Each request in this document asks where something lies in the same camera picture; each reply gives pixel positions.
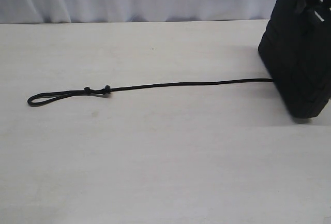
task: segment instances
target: table surface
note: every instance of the table surface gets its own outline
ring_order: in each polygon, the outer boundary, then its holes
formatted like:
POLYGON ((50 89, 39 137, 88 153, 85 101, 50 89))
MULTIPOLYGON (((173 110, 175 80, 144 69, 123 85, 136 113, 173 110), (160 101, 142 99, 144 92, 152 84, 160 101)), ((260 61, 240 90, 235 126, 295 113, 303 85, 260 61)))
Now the table surface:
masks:
POLYGON ((0 25, 0 223, 331 223, 331 106, 298 124, 268 77, 267 21, 0 25))

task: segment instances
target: black rope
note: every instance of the black rope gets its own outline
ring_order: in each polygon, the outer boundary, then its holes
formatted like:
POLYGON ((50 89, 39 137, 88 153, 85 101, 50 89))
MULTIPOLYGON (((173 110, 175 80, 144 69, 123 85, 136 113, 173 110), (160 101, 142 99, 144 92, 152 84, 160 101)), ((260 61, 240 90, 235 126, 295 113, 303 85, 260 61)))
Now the black rope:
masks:
POLYGON ((224 84, 237 84, 237 83, 256 83, 256 82, 269 82, 273 83, 272 79, 267 78, 254 78, 254 79, 239 79, 239 80, 229 80, 229 81, 218 81, 218 82, 180 82, 180 83, 158 83, 158 84, 148 84, 148 85, 139 85, 139 86, 130 86, 130 87, 119 87, 119 88, 110 88, 109 85, 106 85, 105 88, 95 91, 86 87, 83 91, 61 91, 61 92, 50 92, 50 93, 40 93, 35 96, 30 97, 27 100, 27 103, 31 107, 39 107, 42 105, 49 104, 54 101, 58 101, 64 98, 72 96, 83 96, 83 95, 107 95, 111 92, 118 91, 132 91, 135 89, 145 89, 145 88, 161 88, 161 87, 178 87, 178 86, 208 86, 208 85, 224 85, 224 84), (33 102, 34 100, 40 98, 51 98, 45 101, 33 102))

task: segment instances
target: white table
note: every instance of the white table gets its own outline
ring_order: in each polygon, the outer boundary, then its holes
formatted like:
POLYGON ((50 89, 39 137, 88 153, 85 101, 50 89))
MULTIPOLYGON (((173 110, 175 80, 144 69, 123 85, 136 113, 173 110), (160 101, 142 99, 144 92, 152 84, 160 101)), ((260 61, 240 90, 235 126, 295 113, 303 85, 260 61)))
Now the white table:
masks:
POLYGON ((330 224, 331 105, 297 124, 271 83, 26 104, 268 77, 266 23, 0 25, 0 223, 330 224))

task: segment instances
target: black cord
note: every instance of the black cord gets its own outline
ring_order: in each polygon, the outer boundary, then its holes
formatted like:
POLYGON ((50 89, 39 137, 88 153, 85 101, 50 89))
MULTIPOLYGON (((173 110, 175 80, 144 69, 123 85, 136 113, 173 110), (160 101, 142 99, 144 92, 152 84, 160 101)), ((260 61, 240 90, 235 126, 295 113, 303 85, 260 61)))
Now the black cord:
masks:
POLYGON ((54 101, 58 101, 64 98, 72 96, 83 96, 83 95, 106 95, 111 92, 118 91, 132 91, 135 89, 144 89, 144 88, 161 88, 161 87, 177 87, 177 86, 208 86, 208 85, 224 85, 224 84, 237 84, 237 83, 256 83, 256 82, 269 82, 273 83, 272 79, 268 78, 253 78, 253 79, 239 79, 239 80, 229 80, 229 81, 218 81, 218 82, 180 82, 180 83, 158 83, 158 84, 148 84, 148 85, 139 85, 139 86, 130 86, 130 87, 119 87, 119 88, 110 88, 109 85, 106 85, 105 88, 95 91, 86 87, 83 91, 61 91, 61 92, 50 92, 50 93, 40 93, 35 96, 30 97, 27 100, 27 103, 31 107, 39 107, 42 105, 49 104, 54 101), (51 98, 45 101, 33 102, 34 100, 40 98, 51 98))

